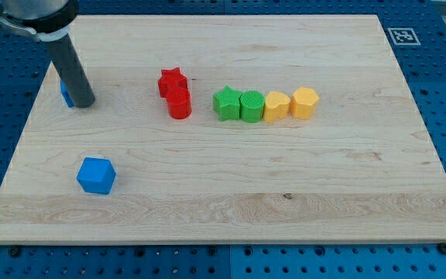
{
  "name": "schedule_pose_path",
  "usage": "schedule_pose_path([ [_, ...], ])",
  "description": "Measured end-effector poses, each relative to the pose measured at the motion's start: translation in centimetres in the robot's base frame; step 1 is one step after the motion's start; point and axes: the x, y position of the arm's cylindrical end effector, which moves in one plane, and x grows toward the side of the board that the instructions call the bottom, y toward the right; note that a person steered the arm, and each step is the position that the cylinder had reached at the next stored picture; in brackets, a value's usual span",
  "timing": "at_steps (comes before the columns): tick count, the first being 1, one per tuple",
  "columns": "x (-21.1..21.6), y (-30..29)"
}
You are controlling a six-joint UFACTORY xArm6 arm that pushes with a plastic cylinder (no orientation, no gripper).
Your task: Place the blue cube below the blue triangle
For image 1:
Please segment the robot arm silver black flange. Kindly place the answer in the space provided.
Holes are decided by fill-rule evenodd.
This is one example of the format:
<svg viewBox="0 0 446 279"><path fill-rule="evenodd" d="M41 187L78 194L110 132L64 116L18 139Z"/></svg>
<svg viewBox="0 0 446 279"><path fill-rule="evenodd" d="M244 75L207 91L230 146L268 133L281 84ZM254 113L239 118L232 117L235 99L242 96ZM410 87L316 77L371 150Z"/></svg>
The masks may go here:
<svg viewBox="0 0 446 279"><path fill-rule="evenodd" d="M2 27L35 41L65 37L78 12L78 0L0 0Z"/></svg>

